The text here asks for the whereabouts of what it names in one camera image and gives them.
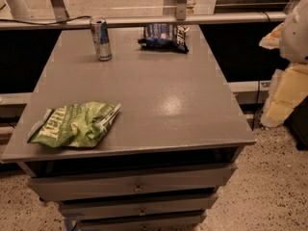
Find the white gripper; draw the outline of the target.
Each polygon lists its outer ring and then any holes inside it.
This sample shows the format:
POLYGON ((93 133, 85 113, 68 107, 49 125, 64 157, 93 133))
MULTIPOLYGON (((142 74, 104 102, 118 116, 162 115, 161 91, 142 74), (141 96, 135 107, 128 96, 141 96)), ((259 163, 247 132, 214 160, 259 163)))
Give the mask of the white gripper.
POLYGON ((261 115, 264 126, 276 127, 308 96, 308 0, 300 0, 284 23, 264 36, 259 45, 268 50, 280 46, 280 56, 291 62, 272 75, 261 115))

